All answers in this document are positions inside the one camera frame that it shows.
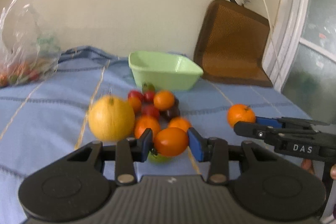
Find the person's right hand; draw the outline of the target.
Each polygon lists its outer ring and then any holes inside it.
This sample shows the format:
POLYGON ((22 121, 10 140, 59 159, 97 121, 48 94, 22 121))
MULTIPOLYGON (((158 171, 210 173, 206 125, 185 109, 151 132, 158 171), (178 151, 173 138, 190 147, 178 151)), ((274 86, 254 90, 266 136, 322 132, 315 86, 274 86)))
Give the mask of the person's right hand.
MULTIPOLYGON (((314 168, 313 168, 313 162, 309 159, 303 159, 301 163, 301 168, 304 170, 307 170, 311 174, 315 174, 314 168)), ((336 165, 333 165, 330 170, 330 177, 333 180, 336 180, 336 165)))

